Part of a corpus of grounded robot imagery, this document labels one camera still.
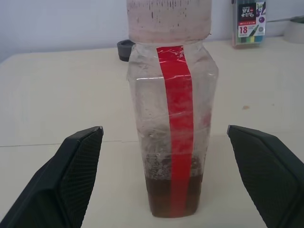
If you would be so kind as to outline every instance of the red tape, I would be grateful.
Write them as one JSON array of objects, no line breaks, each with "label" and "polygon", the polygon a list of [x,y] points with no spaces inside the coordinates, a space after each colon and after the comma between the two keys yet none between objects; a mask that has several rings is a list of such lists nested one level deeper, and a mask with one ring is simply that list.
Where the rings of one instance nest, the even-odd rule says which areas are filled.
[{"label": "red tape", "polygon": [[165,79],[170,119],[172,174],[171,212],[173,218],[185,214],[193,151],[192,78],[183,46],[157,49]]}]

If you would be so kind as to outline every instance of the black object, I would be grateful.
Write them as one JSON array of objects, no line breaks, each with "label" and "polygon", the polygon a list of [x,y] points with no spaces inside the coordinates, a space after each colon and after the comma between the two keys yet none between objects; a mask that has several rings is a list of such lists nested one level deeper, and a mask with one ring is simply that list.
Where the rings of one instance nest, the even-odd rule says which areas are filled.
[{"label": "black object", "polygon": [[264,4],[263,4],[261,15],[264,15],[265,10],[266,10],[266,2],[264,2]]},{"label": "black object", "polygon": [[275,136],[230,126],[243,183],[268,228],[304,228],[304,164]]},{"label": "black object", "polygon": [[66,138],[30,180],[0,228],[79,228],[92,194],[103,129]]},{"label": "black object", "polygon": [[260,25],[257,25],[256,28],[250,33],[249,37],[253,37]]},{"label": "black object", "polygon": [[129,39],[118,42],[118,55],[119,59],[123,62],[129,62],[129,58],[131,55],[132,47],[135,43],[130,41]]}]

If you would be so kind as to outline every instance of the white wall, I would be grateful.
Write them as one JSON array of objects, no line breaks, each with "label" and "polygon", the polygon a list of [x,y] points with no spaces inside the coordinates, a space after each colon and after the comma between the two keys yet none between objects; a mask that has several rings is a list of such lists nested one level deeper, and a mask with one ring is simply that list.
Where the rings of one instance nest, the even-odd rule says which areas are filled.
[{"label": "white wall", "polygon": [[[268,19],[304,14],[304,0],[267,0]],[[231,0],[213,0],[212,35],[230,38]],[[285,23],[268,24],[281,35]],[[14,53],[114,47],[128,37],[126,0],[0,0],[0,61]]]}]

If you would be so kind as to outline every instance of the brown liquid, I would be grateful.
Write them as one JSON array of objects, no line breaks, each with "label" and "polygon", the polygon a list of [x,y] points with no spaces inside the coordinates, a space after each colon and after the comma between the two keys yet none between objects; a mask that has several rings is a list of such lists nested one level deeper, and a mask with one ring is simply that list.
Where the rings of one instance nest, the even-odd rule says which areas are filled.
[{"label": "brown liquid", "polygon": [[[202,180],[203,175],[190,177],[186,207],[181,217],[193,215],[196,212],[199,206]],[[146,178],[146,185],[152,214],[160,218],[171,218],[171,181]]]}]

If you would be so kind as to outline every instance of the table surface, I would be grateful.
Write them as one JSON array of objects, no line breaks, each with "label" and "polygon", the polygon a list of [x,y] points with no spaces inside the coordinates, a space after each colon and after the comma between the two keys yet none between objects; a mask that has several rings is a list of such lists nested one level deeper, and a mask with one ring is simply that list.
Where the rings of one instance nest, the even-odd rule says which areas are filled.
[{"label": "table surface", "polygon": [[220,76],[196,215],[159,219],[149,212],[127,63],[113,48],[16,55],[0,65],[0,220],[67,136],[103,125],[84,228],[264,228],[238,173],[227,126],[275,134],[304,161],[304,45],[269,38],[257,49],[234,50],[226,41],[205,46]]}]

